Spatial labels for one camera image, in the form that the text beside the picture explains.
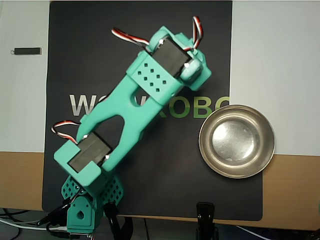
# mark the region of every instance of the black clip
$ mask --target black clip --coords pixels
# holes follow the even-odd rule
[[[196,213],[198,219],[196,239],[219,240],[218,228],[213,223],[215,206],[208,202],[198,202],[196,204]]]
[[[131,217],[124,218],[124,224],[120,229],[117,219],[118,209],[114,202],[108,202],[103,206],[105,216],[109,219],[109,224],[114,240],[130,240],[134,232],[134,224]]]
[[[312,232],[306,240],[320,240],[320,229],[317,231]]]

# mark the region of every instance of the cable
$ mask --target cable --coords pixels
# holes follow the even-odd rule
[[[150,238],[149,238],[149,230],[148,230],[147,221],[146,221],[146,219],[145,219],[145,218],[144,218],[143,220],[144,220],[144,227],[145,227],[146,239],[147,239],[147,240],[150,240]]]
[[[16,211],[16,212],[10,212],[10,215],[18,215],[18,214],[25,214],[27,212],[30,212],[29,210],[23,210],[23,211]],[[8,217],[7,213],[0,213],[0,217]]]
[[[122,39],[122,40],[125,40],[125,41],[128,41],[130,43],[133,43],[133,44],[137,44],[141,47],[144,48],[144,46],[142,44],[145,44],[145,45],[149,45],[149,42],[144,39],[144,38],[141,38],[141,37],[137,37],[137,36],[133,36],[133,35],[129,35],[127,33],[125,33],[124,31],[121,31],[120,29],[118,28],[113,28],[111,30],[112,34],[115,35],[116,37]]]
[[[21,225],[12,223],[12,222],[5,221],[3,219],[0,219],[0,223],[7,224],[7,225],[10,225],[12,227],[16,227],[16,228],[20,228],[20,229],[47,231],[47,229],[43,228],[43,227],[21,226]],[[52,228],[50,228],[50,230],[67,231],[67,227],[66,226],[52,227]]]
[[[36,223],[39,222],[39,220],[34,220],[34,221],[20,221],[20,220],[16,220],[16,222],[14,222],[15,224],[33,224],[34,226],[36,226]]]
[[[193,23],[192,23],[192,30],[193,30],[193,47],[186,47],[183,50],[185,51],[190,51],[193,49],[198,48],[202,38],[204,37],[204,31],[200,22],[200,19],[198,16],[194,16],[192,18]]]
[[[255,233],[255,232],[253,232],[253,231],[250,231],[250,230],[248,230],[248,229],[245,229],[245,228],[243,228],[243,227],[241,227],[241,226],[236,226],[236,227],[239,228],[239,229],[242,229],[243,231],[246,231],[247,233],[250,233],[250,234],[252,234],[252,235],[255,235],[255,236],[258,237],[258,238],[261,238],[261,239],[264,239],[264,240],[272,240],[272,239],[270,239],[270,238],[266,238],[266,237],[264,237],[264,236],[261,236],[261,235]]]
[[[65,133],[62,133],[62,132],[59,132],[56,130],[57,127],[61,127],[61,126],[64,126],[64,125],[76,125],[76,126],[79,126],[80,123],[79,122],[75,122],[75,121],[72,121],[72,120],[64,120],[64,121],[60,121],[60,122],[57,122],[55,123],[52,127],[51,127],[51,131],[55,134],[57,134],[59,137],[63,138],[63,139],[69,139],[71,140],[73,143],[75,144],[78,144],[77,141],[70,135],[68,134],[65,134]]]
[[[21,228],[18,228],[17,234],[16,234],[13,238],[10,238],[10,240],[17,239],[21,234],[22,234],[22,229],[21,229]]]
[[[9,219],[11,219],[14,222],[16,221],[16,219],[10,214],[10,212],[6,208],[2,208],[2,210],[4,211],[5,214],[7,214]],[[18,228],[17,234],[14,237],[12,237],[10,240],[17,239],[22,234],[22,232],[23,230]]]
[[[12,214],[8,211],[8,209],[6,208],[2,208],[3,211],[5,212],[5,214],[7,214],[9,220],[12,220],[14,223],[16,224],[28,224],[28,225],[33,225],[35,226],[36,224],[36,221],[21,221],[19,219],[16,219],[15,217],[12,216]]]

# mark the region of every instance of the white cable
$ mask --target white cable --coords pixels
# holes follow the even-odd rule
[[[10,225],[12,227],[16,227],[16,228],[20,228],[20,229],[47,231],[47,229],[45,227],[21,226],[21,225],[17,225],[17,224],[5,221],[3,219],[0,219],[0,223],[7,224],[7,225]],[[66,226],[50,227],[49,229],[50,230],[65,231],[65,232],[67,231],[67,227]]]
[[[264,237],[264,236],[261,236],[261,235],[255,233],[255,232],[253,232],[253,231],[250,231],[250,230],[248,230],[248,229],[245,229],[245,228],[243,228],[243,227],[241,227],[241,226],[236,226],[236,227],[239,228],[239,229],[242,229],[243,231],[246,231],[247,233],[250,233],[250,234],[252,234],[252,235],[255,235],[255,236],[258,237],[258,238],[261,238],[261,239],[264,239],[264,240],[272,240],[272,239],[270,239],[270,238],[266,238],[266,237]]]
[[[35,223],[37,223],[37,222],[39,222],[40,221],[40,219],[39,220],[34,220],[34,221],[14,221],[13,223],[15,223],[15,224],[18,224],[18,225],[20,225],[20,224],[35,224]]]

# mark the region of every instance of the ventilation hole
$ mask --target ventilation hole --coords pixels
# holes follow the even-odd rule
[[[78,214],[76,215],[78,217],[78,219],[84,219],[85,215],[82,211],[78,212]]]

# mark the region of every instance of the black mat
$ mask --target black mat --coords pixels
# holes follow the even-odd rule
[[[45,211],[61,203],[60,189],[67,178],[53,160],[54,152],[65,140],[53,134],[50,127],[65,119],[79,120],[90,105],[112,91],[141,50],[113,36],[112,27],[150,39],[165,25],[173,33],[183,32],[191,37],[194,15],[202,22],[204,39],[199,49],[206,55],[212,77],[198,92],[183,89],[179,96],[186,98],[190,107],[185,107],[182,100],[174,108],[166,106],[163,110],[166,117],[158,116],[117,166],[125,190],[120,213],[196,217],[197,202],[212,202],[217,219],[262,218],[262,174],[240,180],[220,176],[205,164],[198,147],[206,110],[198,112],[194,108],[195,97],[207,97],[207,103],[210,99],[209,107],[214,110],[216,101],[229,95],[232,22],[229,1],[51,3],[42,201]],[[80,104],[81,109],[80,99],[87,101],[87,105]],[[116,119],[111,119],[97,132],[116,146],[120,129]],[[76,134],[73,126],[62,130]]]

